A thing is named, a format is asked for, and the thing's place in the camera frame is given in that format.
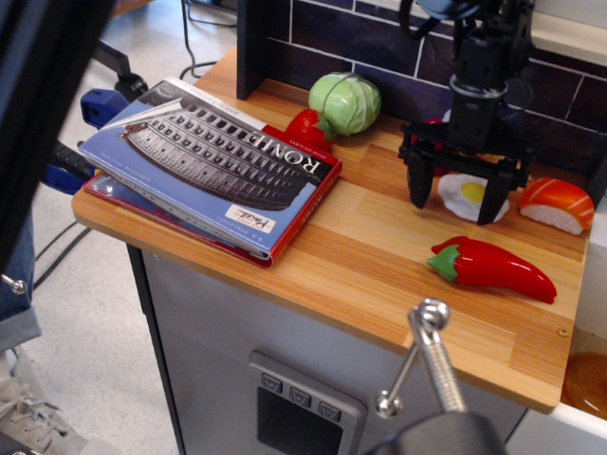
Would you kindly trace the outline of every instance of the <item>jeans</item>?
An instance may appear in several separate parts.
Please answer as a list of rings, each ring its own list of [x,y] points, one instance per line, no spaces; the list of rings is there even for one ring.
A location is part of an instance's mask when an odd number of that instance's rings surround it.
[[[24,280],[28,284],[28,291],[17,295],[8,284],[0,282],[0,353],[42,334],[31,306],[35,263],[34,232],[30,214],[21,229],[9,263],[2,271],[13,280]]]

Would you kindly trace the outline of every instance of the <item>book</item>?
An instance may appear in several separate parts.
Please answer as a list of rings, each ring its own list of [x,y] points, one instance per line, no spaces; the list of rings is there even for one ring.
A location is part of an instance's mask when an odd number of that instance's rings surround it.
[[[342,167],[335,156],[176,78],[127,106],[80,152],[203,233],[202,240],[264,267],[274,264]]]
[[[271,265],[271,262],[269,262],[266,258],[260,258],[252,255],[242,248],[213,237],[198,227],[191,225],[186,221],[180,220],[168,211],[161,209],[159,206],[146,199],[139,193],[131,190],[125,185],[122,185],[114,177],[104,172],[97,173],[94,177],[86,181],[82,188],[86,192],[95,194],[101,199],[105,199],[113,204],[125,207],[162,225],[176,229],[198,240],[202,240],[203,242],[219,247],[224,251],[227,251],[229,254],[244,259],[252,264],[259,265],[260,267],[269,267]]]

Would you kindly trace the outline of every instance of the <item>dark tile wall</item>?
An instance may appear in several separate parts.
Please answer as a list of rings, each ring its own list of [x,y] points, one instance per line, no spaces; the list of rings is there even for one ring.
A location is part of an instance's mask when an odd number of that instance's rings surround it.
[[[439,117],[451,107],[452,29],[440,25],[422,42],[400,30],[398,13],[361,0],[271,0],[267,76],[309,89],[324,74],[355,71],[379,88],[382,112]],[[419,20],[412,18],[412,25]],[[507,101],[526,106],[507,122],[539,160],[592,176],[607,151],[607,68],[535,50],[511,81]]]

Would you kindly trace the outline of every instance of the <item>green pepper stem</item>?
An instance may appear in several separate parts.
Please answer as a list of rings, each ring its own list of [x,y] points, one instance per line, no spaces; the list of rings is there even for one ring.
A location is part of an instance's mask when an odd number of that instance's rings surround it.
[[[430,258],[427,264],[431,266],[441,278],[448,282],[455,282],[458,274],[455,271],[455,260],[460,257],[457,250],[459,245],[450,245],[440,251],[436,256]]]

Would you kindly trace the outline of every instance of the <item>gray cabinet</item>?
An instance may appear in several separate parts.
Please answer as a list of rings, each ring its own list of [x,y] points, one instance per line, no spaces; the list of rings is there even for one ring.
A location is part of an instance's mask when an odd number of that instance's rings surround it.
[[[377,416],[376,396],[392,385],[404,353],[151,254],[142,258],[139,291],[149,284],[146,313],[157,328],[156,354],[184,453],[362,454],[437,412],[415,365],[402,393],[405,409],[393,420]],[[463,393],[504,440],[524,413],[467,384]]]

